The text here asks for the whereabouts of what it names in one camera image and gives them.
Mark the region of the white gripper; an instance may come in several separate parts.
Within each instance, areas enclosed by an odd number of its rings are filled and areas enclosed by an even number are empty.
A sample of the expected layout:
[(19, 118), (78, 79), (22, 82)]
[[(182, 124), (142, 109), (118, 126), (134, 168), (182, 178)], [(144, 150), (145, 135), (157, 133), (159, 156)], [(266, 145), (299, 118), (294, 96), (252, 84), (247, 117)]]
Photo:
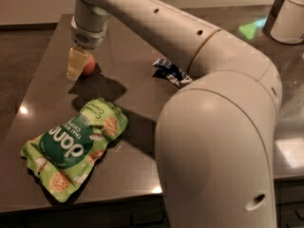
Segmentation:
[(110, 16), (104, 9), (76, 0), (71, 39), (78, 46), (69, 50), (66, 73), (69, 80), (76, 81), (81, 76), (89, 59), (86, 49), (95, 49), (103, 42)]

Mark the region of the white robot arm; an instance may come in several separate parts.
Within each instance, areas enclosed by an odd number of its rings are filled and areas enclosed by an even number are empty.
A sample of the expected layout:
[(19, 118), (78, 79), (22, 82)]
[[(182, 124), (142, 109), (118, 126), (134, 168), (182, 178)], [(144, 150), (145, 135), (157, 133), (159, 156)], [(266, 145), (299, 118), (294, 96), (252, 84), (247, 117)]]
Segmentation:
[(77, 30), (101, 8), (185, 70), (155, 130), (171, 228), (276, 228), (273, 151), (282, 83), (262, 52), (159, 0), (77, 0)]

